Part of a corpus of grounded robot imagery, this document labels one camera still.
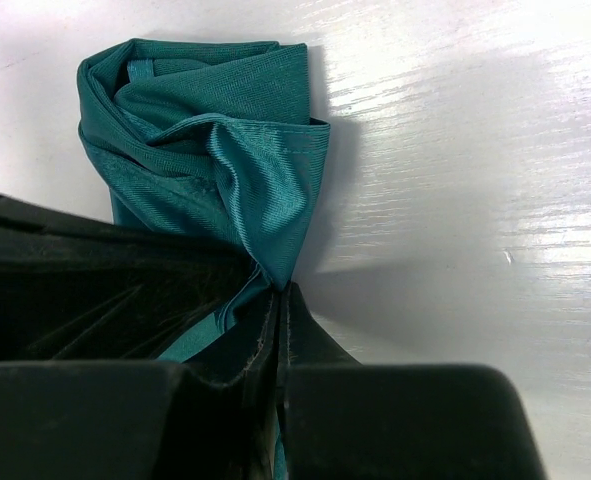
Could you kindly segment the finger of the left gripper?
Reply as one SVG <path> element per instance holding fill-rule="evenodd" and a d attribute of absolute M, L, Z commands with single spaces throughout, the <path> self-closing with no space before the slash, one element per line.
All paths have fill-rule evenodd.
<path fill-rule="evenodd" d="M 227 243 L 0 195 L 0 362 L 159 356 L 251 271 Z"/>

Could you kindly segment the teal cloth napkin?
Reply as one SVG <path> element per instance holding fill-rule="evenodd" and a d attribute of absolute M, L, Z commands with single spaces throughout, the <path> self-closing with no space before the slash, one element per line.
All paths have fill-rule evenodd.
<path fill-rule="evenodd" d="M 132 39 L 83 60 L 77 89 L 80 140 L 116 224 L 224 241 L 251 259 L 242 288 L 161 350 L 186 360 L 292 277 L 330 137 L 310 113 L 307 47 Z"/>

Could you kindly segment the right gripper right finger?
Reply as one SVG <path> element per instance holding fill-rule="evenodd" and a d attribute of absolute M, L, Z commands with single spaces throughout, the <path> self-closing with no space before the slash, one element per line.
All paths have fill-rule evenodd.
<path fill-rule="evenodd" d="M 276 386 L 284 390 L 287 372 L 301 365 L 358 365 L 313 318 L 297 283 L 289 282 L 280 296 Z"/>

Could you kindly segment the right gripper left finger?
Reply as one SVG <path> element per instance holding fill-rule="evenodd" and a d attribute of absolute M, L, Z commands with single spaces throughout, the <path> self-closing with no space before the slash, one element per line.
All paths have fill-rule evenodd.
<path fill-rule="evenodd" d="M 260 368 L 271 354 L 275 292 L 261 292 L 241 307 L 238 323 L 204 350 L 183 362 L 201 382 L 226 388 Z"/>

